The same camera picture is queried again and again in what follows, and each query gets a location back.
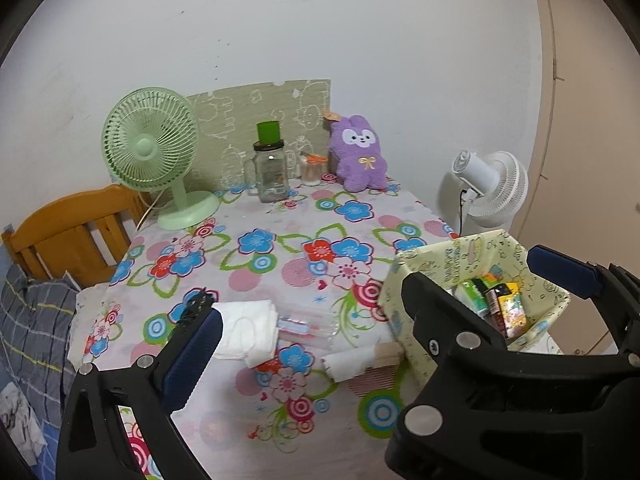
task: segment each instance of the wooden chair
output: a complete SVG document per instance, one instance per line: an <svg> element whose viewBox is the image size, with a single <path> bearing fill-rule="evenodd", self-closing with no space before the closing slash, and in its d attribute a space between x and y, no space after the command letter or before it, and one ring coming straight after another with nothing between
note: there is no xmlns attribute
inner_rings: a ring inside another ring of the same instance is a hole
<svg viewBox="0 0 640 480"><path fill-rule="evenodd" d="M137 224L145 209L137 192L124 186L76 193L37 210L15 232L3 232L2 241L14 262L32 276L47 280L48 269L61 278L68 270L80 285L92 286L108 282L116 266L106 263L87 224L95 223L117 263L130 245L120 216L125 211Z"/></svg>

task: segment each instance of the white fan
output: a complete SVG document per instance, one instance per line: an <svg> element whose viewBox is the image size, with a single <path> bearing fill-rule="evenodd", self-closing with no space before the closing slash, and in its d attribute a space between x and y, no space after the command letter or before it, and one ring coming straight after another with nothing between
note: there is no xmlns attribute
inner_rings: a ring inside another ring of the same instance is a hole
<svg viewBox="0 0 640 480"><path fill-rule="evenodd" d="M498 227L508 222L527 197L527 170L511 153L495 152L481 158L476 152L464 150L451 169L471 188L461 195L461 231L467 215L480 227Z"/></svg>

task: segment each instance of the plush face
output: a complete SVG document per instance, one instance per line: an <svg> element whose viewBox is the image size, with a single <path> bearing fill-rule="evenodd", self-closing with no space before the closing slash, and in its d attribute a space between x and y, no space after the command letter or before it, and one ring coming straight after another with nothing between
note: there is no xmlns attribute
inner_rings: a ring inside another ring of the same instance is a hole
<svg viewBox="0 0 640 480"><path fill-rule="evenodd" d="M378 136L360 115L341 118L332 124L331 131L329 149L338 157L380 153Z"/></svg>

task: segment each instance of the screw head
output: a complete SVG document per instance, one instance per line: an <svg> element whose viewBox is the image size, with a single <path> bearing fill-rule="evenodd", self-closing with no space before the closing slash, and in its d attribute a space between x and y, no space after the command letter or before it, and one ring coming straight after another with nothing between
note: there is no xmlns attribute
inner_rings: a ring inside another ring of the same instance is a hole
<svg viewBox="0 0 640 480"><path fill-rule="evenodd" d="M480 346L481 342L480 336L473 332L460 332L456 336L456 343L467 350L475 350Z"/></svg>
<svg viewBox="0 0 640 480"><path fill-rule="evenodd" d="M93 369L94 365L91 363L84 363L78 368L78 373L81 375L87 375Z"/></svg>
<svg viewBox="0 0 640 480"><path fill-rule="evenodd" d="M431 355L433 356L436 356L440 353L440 345L435 339L429 341L429 352L431 352Z"/></svg>
<svg viewBox="0 0 640 480"><path fill-rule="evenodd" d="M140 368L149 368L153 363L154 363L154 357L152 355L148 355L148 354L141 355L136 360L136 364Z"/></svg>
<svg viewBox="0 0 640 480"><path fill-rule="evenodd" d="M441 428L442 414L428 404L414 406L404 415L404 425L414 435L429 436Z"/></svg>

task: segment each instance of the plush bunny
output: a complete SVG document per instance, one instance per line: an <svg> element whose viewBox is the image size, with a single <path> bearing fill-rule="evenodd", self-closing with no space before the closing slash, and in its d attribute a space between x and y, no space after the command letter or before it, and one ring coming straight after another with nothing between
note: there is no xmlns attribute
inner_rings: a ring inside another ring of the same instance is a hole
<svg viewBox="0 0 640 480"><path fill-rule="evenodd" d="M329 149L338 158L336 173L344 189L359 192L386 188L386 160L380 155L380 140L360 115L341 117L331 125Z"/></svg>

